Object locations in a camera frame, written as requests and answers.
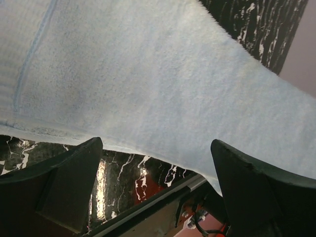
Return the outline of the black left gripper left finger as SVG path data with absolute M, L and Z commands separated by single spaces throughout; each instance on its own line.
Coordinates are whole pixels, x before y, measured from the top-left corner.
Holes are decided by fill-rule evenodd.
M 74 148 L 0 177 L 2 237 L 75 237 L 84 228 L 103 143 Z

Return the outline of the light blue towel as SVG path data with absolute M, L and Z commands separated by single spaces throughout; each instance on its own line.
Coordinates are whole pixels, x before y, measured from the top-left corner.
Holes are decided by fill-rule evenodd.
M 196 0 L 3 0 L 0 132 L 148 155 L 219 184 L 222 140 L 316 176 L 316 100 Z

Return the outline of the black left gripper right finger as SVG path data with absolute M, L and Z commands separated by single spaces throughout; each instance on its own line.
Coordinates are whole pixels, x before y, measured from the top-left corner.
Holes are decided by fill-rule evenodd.
M 316 181 L 251 157 L 220 140 L 210 146 L 232 237 L 314 237 Z

